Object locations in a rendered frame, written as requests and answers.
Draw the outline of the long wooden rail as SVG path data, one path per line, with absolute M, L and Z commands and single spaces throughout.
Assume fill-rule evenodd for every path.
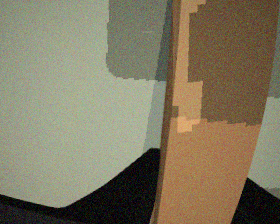
M 261 131 L 280 0 L 173 0 L 151 224 L 230 224 Z

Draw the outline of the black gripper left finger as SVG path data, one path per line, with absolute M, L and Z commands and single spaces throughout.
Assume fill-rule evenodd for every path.
M 151 148 L 109 183 L 63 208 L 0 194 L 0 224 L 149 224 L 159 164 L 160 149 Z

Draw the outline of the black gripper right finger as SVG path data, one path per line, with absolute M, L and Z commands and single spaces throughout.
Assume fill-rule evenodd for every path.
M 280 224 L 280 198 L 246 177 L 230 224 Z

